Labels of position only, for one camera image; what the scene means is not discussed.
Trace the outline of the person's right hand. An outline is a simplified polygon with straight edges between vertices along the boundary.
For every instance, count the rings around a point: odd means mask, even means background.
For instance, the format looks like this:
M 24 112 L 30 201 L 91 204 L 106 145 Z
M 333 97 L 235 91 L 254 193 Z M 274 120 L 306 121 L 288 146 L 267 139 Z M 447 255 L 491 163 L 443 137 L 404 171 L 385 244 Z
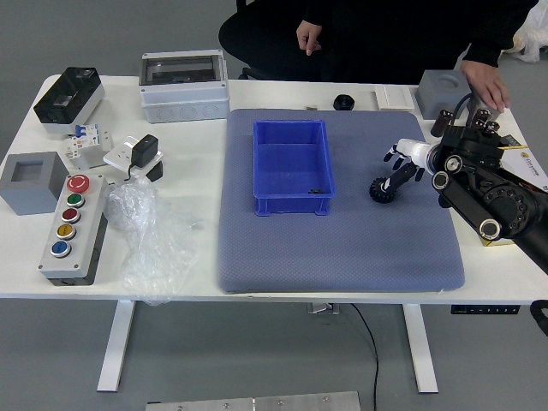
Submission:
M 310 57 L 314 52 L 320 51 L 322 46 L 319 43 L 319 35 L 322 27 L 303 20 L 296 29 L 296 36 L 299 48 Z

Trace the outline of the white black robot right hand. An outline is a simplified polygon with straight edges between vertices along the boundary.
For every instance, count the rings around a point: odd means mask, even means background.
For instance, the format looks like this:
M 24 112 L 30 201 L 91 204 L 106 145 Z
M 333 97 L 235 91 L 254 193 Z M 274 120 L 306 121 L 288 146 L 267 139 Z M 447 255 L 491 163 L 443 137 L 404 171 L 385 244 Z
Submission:
M 433 175 L 436 172 L 434 158 L 437 150 L 437 144 L 400 139 L 384 156 L 385 162 L 395 155 L 397 159 L 392 167 L 394 173 L 380 183 L 381 191 L 392 194 L 412 177 L 418 182 L 425 172 Z

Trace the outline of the person's left hand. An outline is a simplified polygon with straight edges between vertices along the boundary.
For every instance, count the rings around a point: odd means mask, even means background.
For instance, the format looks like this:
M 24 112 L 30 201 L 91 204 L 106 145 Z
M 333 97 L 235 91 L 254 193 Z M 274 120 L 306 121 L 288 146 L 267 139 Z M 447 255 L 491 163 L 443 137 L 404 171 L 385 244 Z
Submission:
M 498 68 L 463 60 L 461 72 L 485 105 L 500 113 L 510 107 L 509 89 L 504 84 Z

